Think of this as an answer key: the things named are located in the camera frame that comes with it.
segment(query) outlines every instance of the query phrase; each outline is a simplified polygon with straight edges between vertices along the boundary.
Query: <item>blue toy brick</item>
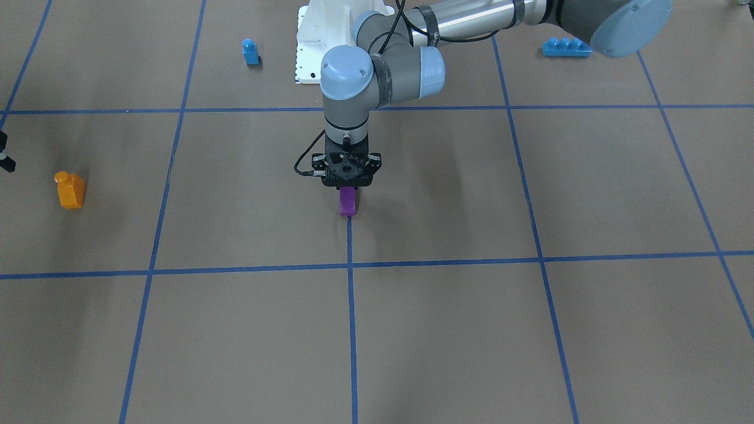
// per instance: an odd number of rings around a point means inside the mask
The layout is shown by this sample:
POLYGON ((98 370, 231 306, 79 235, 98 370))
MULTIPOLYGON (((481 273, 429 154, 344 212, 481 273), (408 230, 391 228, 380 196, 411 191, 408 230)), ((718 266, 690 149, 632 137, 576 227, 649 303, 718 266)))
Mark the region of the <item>blue toy brick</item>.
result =
POLYGON ((246 64, 259 65, 259 53, 256 51, 256 44, 254 44, 254 41, 251 41, 251 38, 247 38, 241 43, 241 47, 246 64))
POLYGON ((552 37, 542 45, 542 54, 555 57, 589 57, 592 48, 578 38, 574 38, 573 41, 567 38, 558 41, 552 37))

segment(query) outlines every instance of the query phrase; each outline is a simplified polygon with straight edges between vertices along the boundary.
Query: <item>orange block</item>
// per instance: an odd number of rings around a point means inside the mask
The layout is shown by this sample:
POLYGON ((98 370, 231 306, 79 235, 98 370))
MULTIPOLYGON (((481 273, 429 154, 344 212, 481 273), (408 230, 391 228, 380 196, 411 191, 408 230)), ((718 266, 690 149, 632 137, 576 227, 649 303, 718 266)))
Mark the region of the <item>orange block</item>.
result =
POLYGON ((60 206, 65 209, 78 209, 84 206, 86 183, 81 177, 60 171, 55 174, 55 182, 57 183, 57 195, 60 197, 60 206))

